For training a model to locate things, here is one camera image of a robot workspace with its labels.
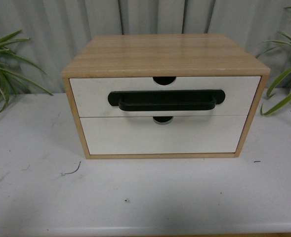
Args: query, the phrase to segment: white drawer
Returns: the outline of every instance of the white drawer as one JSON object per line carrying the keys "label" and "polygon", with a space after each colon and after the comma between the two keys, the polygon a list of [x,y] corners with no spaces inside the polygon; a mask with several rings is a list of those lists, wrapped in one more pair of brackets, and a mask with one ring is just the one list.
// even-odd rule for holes
{"label": "white drawer", "polygon": [[[70,79],[76,107],[81,118],[144,116],[240,116],[247,115],[260,77],[177,77],[169,85],[153,78]],[[208,111],[127,112],[108,102],[112,91],[222,89],[225,100]]]}
{"label": "white drawer", "polygon": [[247,116],[81,118],[91,155],[234,153]]}

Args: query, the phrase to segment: black handle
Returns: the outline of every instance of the black handle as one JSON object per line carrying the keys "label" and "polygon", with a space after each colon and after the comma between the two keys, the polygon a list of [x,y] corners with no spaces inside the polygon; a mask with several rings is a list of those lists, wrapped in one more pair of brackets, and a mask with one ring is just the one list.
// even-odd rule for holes
{"label": "black handle", "polygon": [[109,104],[123,111],[212,110],[225,99],[223,90],[113,91]]}

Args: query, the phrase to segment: light wood grain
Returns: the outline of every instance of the light wood grain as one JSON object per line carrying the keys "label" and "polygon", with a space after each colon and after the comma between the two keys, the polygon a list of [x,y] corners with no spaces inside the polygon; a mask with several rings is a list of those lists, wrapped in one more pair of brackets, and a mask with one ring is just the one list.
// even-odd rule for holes
{"label": "light wood grain", "polygon": [[261,76],[269,69],[223,35],[96,37],[64,78]]}

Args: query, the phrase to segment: wooden cabinet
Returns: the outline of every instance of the wooden cabinet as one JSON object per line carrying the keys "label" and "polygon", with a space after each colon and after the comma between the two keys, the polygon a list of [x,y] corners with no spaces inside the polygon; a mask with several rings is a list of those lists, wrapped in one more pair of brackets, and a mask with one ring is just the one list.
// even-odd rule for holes
{"label": "wooden cabinet", "polygon": [[96,37],[62,73],[86,158],[238,157],[268,74],[218,34]]}

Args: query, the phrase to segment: white curtain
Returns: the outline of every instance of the white curtain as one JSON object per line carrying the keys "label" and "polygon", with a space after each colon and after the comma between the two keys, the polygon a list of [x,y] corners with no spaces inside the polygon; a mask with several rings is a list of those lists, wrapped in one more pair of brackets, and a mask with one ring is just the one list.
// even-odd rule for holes
{"label": "white curtain", "polygon": [[[18,47],[28,65],[18,71],[53,93],[64,92],[61,72],[97,35],[222,33],[254,56],[264,40],[291,35],[291,0],[0,0],[0,37],[19,29],[32,38]],[[291,65],[290,52],[259,57],[269,81]]]}

